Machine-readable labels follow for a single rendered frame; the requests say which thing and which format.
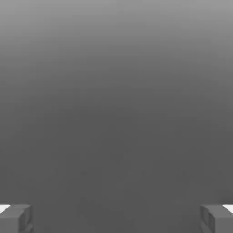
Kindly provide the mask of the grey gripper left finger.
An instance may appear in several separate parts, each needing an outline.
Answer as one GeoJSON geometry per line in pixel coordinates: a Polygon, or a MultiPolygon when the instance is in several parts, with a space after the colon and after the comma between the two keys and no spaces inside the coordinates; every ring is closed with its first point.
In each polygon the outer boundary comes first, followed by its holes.
{"type": "Polygon", "coordinates": [[[34,233],[33,206],[0,204],[0,233],[34,233]]]}

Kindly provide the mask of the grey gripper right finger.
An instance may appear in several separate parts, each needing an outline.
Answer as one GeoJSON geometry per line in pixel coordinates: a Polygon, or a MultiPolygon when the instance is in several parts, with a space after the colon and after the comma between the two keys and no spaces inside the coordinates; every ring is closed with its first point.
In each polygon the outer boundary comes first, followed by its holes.
{"type": "Polygon", "coordinates": [[[233,204],[200,206],[201,233],[233,233],[233,204]]]}

